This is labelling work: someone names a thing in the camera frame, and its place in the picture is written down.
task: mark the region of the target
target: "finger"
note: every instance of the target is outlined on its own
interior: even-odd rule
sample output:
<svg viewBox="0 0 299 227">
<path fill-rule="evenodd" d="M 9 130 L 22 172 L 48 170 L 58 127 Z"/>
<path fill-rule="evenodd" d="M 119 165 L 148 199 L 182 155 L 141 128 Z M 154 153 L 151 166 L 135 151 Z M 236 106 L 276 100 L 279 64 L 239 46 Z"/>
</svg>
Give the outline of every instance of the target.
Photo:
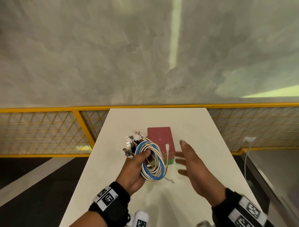
<svg viewBox="0 0 299 227">
<path fill-rule="evenodd" d="M 141 166 L 142 163 L 150 156 L 151 150 L 146 149 L 144 152 L 139 153 L 136 155 L 133 159 L 132 162 L 136 164 L 136 166 Z"/>
<path fill-rule="evenodd" d="M 178 170 L 178 173 L 184 176 L 188 176 L 187 170 Z"/>
<path fill-rule="evenodd" d="M 174 153 L 174 156 L 184 158 L 184 153 L 181 152 L 181 151 L 176 151 L 176 152 Z"/>
<path fill-rule="evenodd" d="M 178 164 L 182 164 L 182 165 L 186 165 L 186 160 L 185 159 L 176 159 L 176 163 L 178 163 Z"/>
<path fill-rule="evenodd" d="M 185 159 L 192 159 L 194 157 L 198 157 L 197 154 L 195 153 L 194 149 L 186 143 L 184 140 L 180 140 L 180 145 L 182 152 L 184 154 Z"/>
</svg>

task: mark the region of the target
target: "black bracelet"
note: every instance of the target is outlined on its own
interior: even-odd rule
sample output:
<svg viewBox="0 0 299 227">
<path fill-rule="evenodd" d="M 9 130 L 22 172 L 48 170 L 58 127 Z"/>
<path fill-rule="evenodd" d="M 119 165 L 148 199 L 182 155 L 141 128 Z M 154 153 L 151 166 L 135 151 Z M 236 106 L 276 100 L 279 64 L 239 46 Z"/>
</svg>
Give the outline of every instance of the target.
<svg viewBox="0 0 299 227">
<path fill-rule="evenodd" d="M 126 226 L 130 195 L 119 183 L 106 186 L 93 201 L 88 210 L 98 212 L 108 227 Z"/>
</svg>

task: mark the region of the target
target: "white device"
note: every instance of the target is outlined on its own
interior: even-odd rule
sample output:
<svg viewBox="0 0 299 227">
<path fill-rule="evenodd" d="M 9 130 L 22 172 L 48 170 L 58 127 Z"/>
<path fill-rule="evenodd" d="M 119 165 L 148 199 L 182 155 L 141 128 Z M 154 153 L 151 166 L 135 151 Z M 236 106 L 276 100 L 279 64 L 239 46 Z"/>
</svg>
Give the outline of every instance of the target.
<svg viewBox="0 0 299 227">
<path fill-rule="evenodd" d="M 128 216 L 128 227 L 148 227 L 149 215 L 144 211 L 137 210 L 136 213 Z"/>
</svg>

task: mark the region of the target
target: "power outlet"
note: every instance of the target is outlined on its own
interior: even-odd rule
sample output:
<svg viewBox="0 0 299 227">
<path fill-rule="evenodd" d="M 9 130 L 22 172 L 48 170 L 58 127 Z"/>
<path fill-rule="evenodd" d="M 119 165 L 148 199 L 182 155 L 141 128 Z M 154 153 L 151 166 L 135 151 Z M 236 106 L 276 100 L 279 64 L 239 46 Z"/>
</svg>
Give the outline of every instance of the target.
<svg viewBox="0 0 299 227">
<path fill-rule="evenodd" d="M 256 139 L 256 137 L 244 137 L 244 140 L 243 140 L 243 142 L 253 142 L 253 141 L 255 141 L 255 139 Z"/>
</svg>

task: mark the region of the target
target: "tabletop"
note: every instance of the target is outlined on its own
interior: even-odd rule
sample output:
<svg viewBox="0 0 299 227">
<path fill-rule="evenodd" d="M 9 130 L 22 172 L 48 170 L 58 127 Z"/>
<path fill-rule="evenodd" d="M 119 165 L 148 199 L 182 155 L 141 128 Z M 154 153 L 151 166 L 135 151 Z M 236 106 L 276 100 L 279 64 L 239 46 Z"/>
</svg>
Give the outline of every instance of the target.
<svg viewBox="0 0 299 227">
<path fill-rule="evenodd" d="M 88 210 L 93 197 L 115 181 L 126 159 L 122 151 L 126 136 L 133 135 L 133 130 L 146 135 L 149 127 L 170 127 L 177 151 L 181 150 L 179 140 L 185 140 L 226 187 L 246 195 L 260 208 L 206 108 L 111 109 L 60 227 L 71 225 Z M 146 181 L 132 195 L 129 212 L 147 212 L 150 227 L 193 227 L 203 220 L 212 224 L 209 203 L 196 194 L 187 177 L 177 173 L 182 168 L 169 165 L 166 176 L 174 184 L 166 179 Z"/>
</svg>

